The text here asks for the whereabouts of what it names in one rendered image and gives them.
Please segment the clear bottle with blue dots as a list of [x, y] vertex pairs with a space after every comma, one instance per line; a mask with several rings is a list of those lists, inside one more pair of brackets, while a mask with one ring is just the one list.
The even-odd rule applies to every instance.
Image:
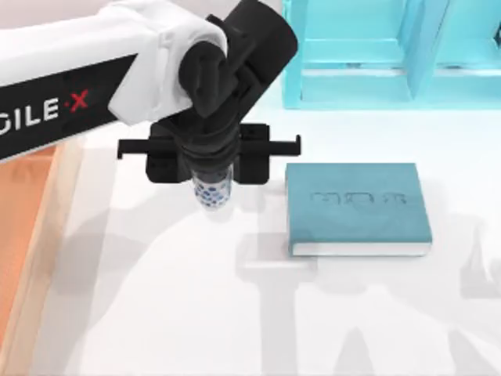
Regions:
[[222, 208], [232, 195], [233, 166], [215, 172], [193, 172], [193, 191], [206, 210]]

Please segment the teal book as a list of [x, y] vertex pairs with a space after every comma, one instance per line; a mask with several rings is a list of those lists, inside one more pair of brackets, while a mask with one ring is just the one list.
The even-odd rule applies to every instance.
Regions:
[[294, 257], [421, 257], [433, 243], [414, 163], [290, 163]]

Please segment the shallow salmon-coloured box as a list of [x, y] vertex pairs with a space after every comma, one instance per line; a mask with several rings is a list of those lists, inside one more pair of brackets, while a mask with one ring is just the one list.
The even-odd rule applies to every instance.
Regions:
[[0, 163], [0, 376], [28, 376], [84, 140]]

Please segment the light blue rack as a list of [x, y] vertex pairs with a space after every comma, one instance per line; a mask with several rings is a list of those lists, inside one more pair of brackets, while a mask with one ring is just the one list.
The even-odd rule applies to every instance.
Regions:
[[282, 0], [283, 105], [501, 110], [501, 0]]

